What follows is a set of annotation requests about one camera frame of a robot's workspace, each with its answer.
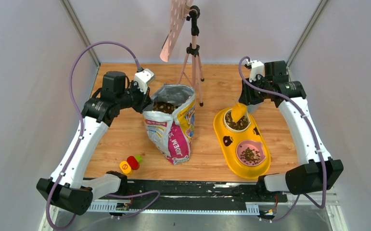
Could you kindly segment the yellow plastic scoop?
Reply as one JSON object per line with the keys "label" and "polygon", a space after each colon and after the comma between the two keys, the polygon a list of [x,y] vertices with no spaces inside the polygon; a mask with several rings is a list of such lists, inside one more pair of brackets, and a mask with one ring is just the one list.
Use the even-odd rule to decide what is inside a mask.
{"label": "yellow plastic scoop", "polygon": [[243,103],[236,103],[231,109],[231,118],[233,122],[238,122],[247,115],[247,106]]}

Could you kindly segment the pet food bag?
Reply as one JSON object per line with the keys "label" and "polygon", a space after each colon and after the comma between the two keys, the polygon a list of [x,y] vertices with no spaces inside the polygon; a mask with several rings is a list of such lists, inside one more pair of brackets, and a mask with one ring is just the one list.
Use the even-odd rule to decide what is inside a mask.
{"label": "pet food bag", "polygon": [[148,138],[173,165],[189,161],[195,121],[195,91],[182,84],[164,84],[143,110]]}

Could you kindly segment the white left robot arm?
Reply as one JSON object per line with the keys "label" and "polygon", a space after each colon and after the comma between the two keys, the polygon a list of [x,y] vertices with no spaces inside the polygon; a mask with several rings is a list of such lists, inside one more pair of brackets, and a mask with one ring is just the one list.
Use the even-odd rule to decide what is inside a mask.
{"label": "white left robot arm", "polygon": [[108,171],[91,180],[85,180],[84,174],[99,141],[120,111],[132,108],[142,113],[151,104],[149,85],[154,79],[149,69],[137,72],[132,81],[119,71],[103,76],[102,86],[84,104],[80,114],[83,121],[59,166],[48,179],[40,178],[37,183],[37,190],[50,205],[80,216],[92,201],[103,196],[127,196],[129,187],[124,174]]}

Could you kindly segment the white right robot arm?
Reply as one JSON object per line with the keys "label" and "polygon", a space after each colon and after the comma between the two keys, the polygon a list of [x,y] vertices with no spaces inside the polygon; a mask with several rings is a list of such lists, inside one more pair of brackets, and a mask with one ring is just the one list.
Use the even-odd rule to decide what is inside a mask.
{"label": "white right robot arm", "polygon": [[284,61],[262,63],[245,56],[238,64],[239,72],[242,67],[250,74],[242,77],[239,102],[251,113],[264,100],[271,100],[288,125],[298,160],[298,166],[285,173],[260,176],[257,197],[268,201],[275,192],[299,195],[330,190],[344,166],[324,146],[312,121],[303,85],[289,80]]}

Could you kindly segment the brown pet food kibble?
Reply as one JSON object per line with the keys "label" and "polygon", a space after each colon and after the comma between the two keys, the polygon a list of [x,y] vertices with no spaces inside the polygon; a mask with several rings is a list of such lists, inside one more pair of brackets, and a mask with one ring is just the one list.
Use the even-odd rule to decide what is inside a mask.
{"label": "brown pet food kibble", "polygon": [[[177,106],[174,106],[171,103],[166,102],[155,102],[153,104],[153,110],[163,112],[166,114],[173,114],[177,109]],[[242,130],[243,128],[248,128],[250,123],[249,117],[247,115],[241,116],[238,121],[233,120],[233,116],[239,116],[242,114],[241,106],[236,104],[229,112],[224,116],[225,125],[229,126],[234,130]],[[244,164],[258,164],[260,161],[259,151],[253,148],[242,148],[242,153],[238,155],[241,158],[241,161]]]}

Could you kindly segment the cream bowl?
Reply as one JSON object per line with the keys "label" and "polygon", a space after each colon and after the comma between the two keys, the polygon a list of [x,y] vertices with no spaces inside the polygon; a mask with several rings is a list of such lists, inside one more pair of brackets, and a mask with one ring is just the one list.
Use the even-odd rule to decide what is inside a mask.
{"label": "cream bowl", "polygon": [[248,127],[251,125],[251,120],[248,114],[246,114],[235,122],[231,117],[231,109],[229,109],[223,116],[223,124],[230,132],[241,133],[248,129]]}

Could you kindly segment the yellow double bowl feeder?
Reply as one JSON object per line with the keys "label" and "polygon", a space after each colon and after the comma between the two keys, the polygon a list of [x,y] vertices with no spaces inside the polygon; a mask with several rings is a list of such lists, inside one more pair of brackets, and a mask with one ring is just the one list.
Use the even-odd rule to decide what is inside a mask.
{"label": "yellow double bowl feeder", "polygon": [[213,121],[220,148],[234,174],[256,180],[269,170],[270,152],[252,115],[246,114],[242,123],[230,127],[230,111],[230,107],[221,110]]}

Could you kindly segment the pink bowl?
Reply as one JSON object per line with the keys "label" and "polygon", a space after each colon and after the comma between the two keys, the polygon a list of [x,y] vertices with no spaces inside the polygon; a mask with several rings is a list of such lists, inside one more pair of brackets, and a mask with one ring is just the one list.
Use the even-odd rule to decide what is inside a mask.
{"label": "pink bowl", "polygon": [[266,159],[263,143],[254,140],[241,141],[236,148],[238,160],[248,167],[256,167]]}

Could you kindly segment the pink tripod stand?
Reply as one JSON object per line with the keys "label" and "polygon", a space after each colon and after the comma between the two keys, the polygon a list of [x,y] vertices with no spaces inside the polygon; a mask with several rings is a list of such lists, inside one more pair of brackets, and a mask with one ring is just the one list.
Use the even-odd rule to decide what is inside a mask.
{"label": "pink tripod stand", "polygon": [[[198,19],[200,17],[200,9],[198,6],[186,6],[185,8],[188,15],[186,16],[186,20],[191,22],[191,36],[192,41],[190,45],[186,48],[186,56],[182,65],[182,70],[178,79],[178,84],[181,83],[183,77],[185,77],[188,82],[190,83],[192,88],[197,88],[199,93],[199,105],[201,107],[204,106],[203,101],[203,91],[202,91],[202,82],[205,81],[205,77],[203,75],[202,70],[202,62],[200,57],[200,46],[197,44],[197,38],[199,36],[199,27],[198,27]],[[190,80],[187,74],[185,73],[185,67],[187,65],[187,61],[189,56],[192,56],[192,79]]]}

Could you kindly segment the red yellow green toy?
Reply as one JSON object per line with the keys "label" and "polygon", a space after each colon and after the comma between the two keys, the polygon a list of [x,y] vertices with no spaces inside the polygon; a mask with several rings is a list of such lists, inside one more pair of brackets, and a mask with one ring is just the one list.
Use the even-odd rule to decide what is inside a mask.
{"label": "red yellow green toy", "polygon": [[140,168],[142,162],[143,159],[141,155],[131,155],[126,160],[120,162],[119,168],[124,175],[130,176],[133,171]]}

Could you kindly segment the pink perforated board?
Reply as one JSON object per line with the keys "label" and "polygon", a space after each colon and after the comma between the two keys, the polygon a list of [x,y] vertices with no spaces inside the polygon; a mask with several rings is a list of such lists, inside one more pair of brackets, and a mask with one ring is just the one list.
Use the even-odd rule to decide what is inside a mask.
{"label": "pink perforated board", "polygon": [[167,38],[162,46],[160,59],[163,62],[168,62],[174,50],[181,29],[186,21],[193,0],[171,0],[169,5],[169,29]]}

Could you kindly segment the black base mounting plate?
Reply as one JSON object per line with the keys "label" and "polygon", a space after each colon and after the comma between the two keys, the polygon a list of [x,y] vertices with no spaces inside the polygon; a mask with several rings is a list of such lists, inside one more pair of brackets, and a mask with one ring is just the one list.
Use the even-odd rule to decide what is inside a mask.
{"label": "black base mounting plate", "polygon": [[130,209],[168,211],[246,211],[247,205],[274,207],[288,201],[281,192],[264,192],[255,182],[212,182],[180,180],[128,180],[115,195],[129,196]]}

